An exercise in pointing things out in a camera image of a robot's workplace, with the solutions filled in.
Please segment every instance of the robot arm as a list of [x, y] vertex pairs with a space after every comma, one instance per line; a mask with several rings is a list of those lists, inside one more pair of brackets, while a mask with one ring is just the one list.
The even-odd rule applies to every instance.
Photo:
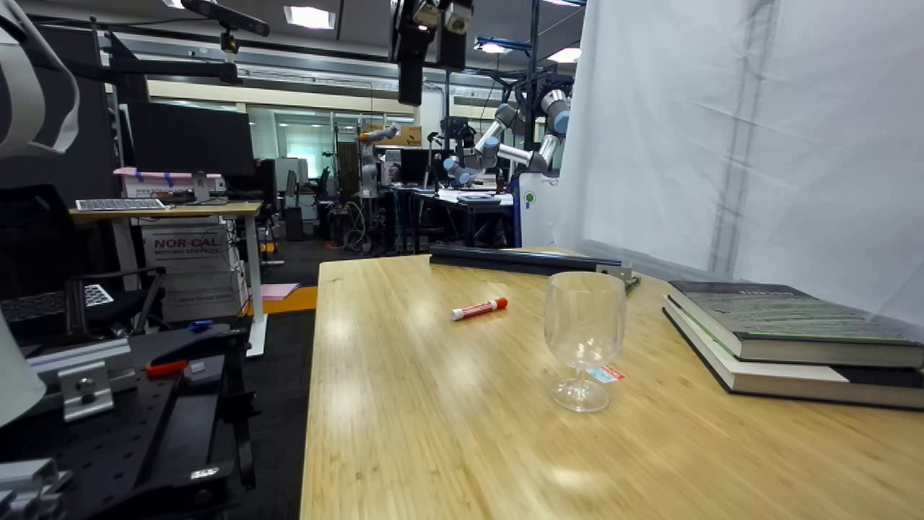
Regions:
[[476, 141], [476, 154], [485, 162], [495, 162], [499, 157], [515, 165], [525, 165], [529, 170], [553, 170], [553, 165], [566, 141], [566, 134], [568, 134], [571, 97], [564, 89], [553, 89], [542, 96], [542, 112], [547, 112], [547, 139], [542, 139], [540, 151], [524, 151], [524, 148], [503, 145], [503, 134], [515, 123], [518, 110], [511, 103], [499, 103], [490, 128]]

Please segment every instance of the gray book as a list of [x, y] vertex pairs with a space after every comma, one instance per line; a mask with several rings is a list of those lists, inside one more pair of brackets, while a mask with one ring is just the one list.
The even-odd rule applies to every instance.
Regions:
[[921, 368], [921, 333], [778, 282], [671, 281], [668, 301], [736, 357], [853, 368]]
[[921, 370], [740, 360], [675, 304], [668, 301], [664, 314], [727, 394], [924, 409]]

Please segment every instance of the wooden table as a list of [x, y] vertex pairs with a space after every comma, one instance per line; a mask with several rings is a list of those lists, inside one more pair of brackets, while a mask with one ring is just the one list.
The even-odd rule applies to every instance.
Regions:
[[301, 516], [924, 516], [924, 412], [727, 396], [661, 281], [629, 294], [613, 407], [553, 404], [542, 282], [324, 264]]
[[262, 203], [206, 203], [206, 206], [171, 206], [167, 210], [79, 210], [73, 209], [70, 217], [79, 226], [88, 222], [109, 222], [117, 235], [117, 253], [121, 269], [137, 269], [137, 245], [131, 226], [137, 219], [197, 219], [197, 217], [225, 217], [245, 222], [245, 242], [249, 242], [249, 285], [251, 285], [251, 347], [249, 357], [262, 356], [265, 349], [265, 313], [259, 297], [259, 251], [258, 251], [258, 214]]

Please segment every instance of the computer screen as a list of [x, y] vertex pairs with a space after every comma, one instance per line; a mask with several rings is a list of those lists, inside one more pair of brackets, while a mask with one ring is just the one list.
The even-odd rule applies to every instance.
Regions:
[[431, 168], [428, 151], [401, 151], [401, 181], [404, 186], [425, 186], [425, 173]]
[[258, 173], [245, 112], [143, 103], [131, 110], [131, 134], [138, 170]]

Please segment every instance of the glass cup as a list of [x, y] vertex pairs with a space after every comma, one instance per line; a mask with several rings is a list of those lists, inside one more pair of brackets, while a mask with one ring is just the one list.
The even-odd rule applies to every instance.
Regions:
[[542, 337], [566, 368], [553, 382], [553, 398], [576, 412], [602, 412], [610, 407], [610, 383], [592, 370], [606, 370], [626, 326], [626, 285], [620, 278], [599, 271], [561, 271], [547, 285]]

